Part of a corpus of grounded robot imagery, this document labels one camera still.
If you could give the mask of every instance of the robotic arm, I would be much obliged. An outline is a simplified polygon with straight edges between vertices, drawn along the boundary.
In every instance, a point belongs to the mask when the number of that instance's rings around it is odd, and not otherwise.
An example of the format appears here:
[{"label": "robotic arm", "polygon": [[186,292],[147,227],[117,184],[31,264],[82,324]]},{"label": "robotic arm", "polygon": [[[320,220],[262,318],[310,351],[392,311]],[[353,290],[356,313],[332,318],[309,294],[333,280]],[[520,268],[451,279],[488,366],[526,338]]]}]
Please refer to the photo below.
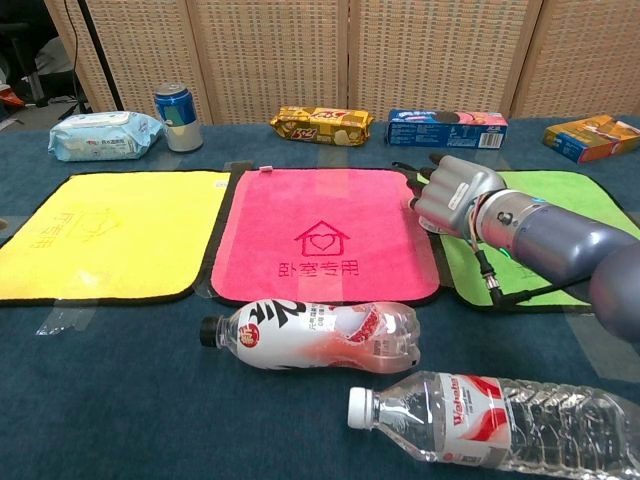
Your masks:
[{"label": "robotic arm", "polygon": [[[424,185],[409,180],[411,207],[434,233],[466,239],[496,306],[565,290],[591,303],[600,323],[629,342],[640,341],[640,241],[622,230],[509,190],[493,170],[434,154]],[[551,285],[503,294],[478,242],[506,250]]]}]

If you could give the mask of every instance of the drink can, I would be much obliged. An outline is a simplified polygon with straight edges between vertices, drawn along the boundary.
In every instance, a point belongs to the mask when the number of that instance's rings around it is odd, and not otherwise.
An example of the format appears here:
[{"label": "drink can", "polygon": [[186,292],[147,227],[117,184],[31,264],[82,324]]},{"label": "drink can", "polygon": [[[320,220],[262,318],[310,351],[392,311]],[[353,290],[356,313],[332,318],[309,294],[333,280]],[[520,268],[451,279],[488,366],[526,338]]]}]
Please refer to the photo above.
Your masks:
[{"label": "drink can", "polygon": [[184,83],[166,82],[155,91],[158,113],[165,124],[167,143],[174,152],[190,152],[202,145],[193,95]]}]

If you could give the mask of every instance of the blue tablecloth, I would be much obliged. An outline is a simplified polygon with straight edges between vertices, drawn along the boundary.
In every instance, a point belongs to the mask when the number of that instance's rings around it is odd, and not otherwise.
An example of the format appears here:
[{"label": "blue tablecloth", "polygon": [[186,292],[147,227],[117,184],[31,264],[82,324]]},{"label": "blue tablecloth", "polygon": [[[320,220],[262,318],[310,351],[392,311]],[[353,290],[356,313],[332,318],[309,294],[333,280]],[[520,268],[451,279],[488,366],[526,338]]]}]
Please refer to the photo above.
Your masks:
[{"label": "blue tablecloth", "polygon": [[[640,211],[640,152],[575,165],[540,143],[544,127],[559,120],[512,121],[500,151],[449,152],[496,169],[578,171],[626,210]],[[626,120],[640,125],[638,117]],[[267,126],[208,127],[204,139],[190,154],[171,153],[161,140],[138,161],[61,163],[47,155],[48,132],[0,134],[0,217],[10,223],[0,235],[15,231],[78,172],[223,169],[243,160],[274,167],[426,165],[435,151],[388,147],[382,125],[361,148],[288,142]],[[347,427],[351,386],[382,389],[405,374],[265,372],[228,351],[201,347],[202,317],[231,311],[198,294],[142,307],[0,308],[0,478],[519,476],[416,462],[381,432]],[[640,385],[620,379],[640,377],[637,351],[602,351],[610,343],[592,317],[492,315],[464,307],[449,291],[418,312],[420,369],[584,384],[640,403]],[[43,323],[74,319],[75,329],[35,334]]]}]

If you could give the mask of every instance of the empty plastic bottle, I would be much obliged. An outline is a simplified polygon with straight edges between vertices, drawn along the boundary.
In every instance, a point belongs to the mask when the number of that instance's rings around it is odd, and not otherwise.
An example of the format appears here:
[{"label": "empty plastic bottle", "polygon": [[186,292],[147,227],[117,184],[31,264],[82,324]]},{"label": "empty plastic bottle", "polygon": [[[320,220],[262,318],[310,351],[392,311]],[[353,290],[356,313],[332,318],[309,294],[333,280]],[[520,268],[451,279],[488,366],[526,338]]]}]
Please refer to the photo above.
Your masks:
[{"label": "empty plastic bottle", "polygon": [[417,460],[640,478],[640,408],[589,387],[417,372],[383,392],[352,388],[348,424],[382,430]]},{"label": "empty plastic bottle", "polygon": [[348,307],[260,300],[231,317],[207,317],[200,342],[258,368],[352,367],[397,373],[420,360],[420,324],[401,303]]}]

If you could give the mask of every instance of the yellow towel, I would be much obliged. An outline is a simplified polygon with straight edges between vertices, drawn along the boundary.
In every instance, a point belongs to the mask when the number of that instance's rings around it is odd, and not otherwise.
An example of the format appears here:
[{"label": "yellow towel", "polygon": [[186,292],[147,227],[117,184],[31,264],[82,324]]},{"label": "yellow towel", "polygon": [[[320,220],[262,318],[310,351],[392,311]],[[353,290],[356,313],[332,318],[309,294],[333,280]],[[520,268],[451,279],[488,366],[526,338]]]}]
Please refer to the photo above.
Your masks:
[{"label": "yellow towel", "polygon": [[0,248],[0,300],[185,292],[228,180],[207,171],[72,176]]}]

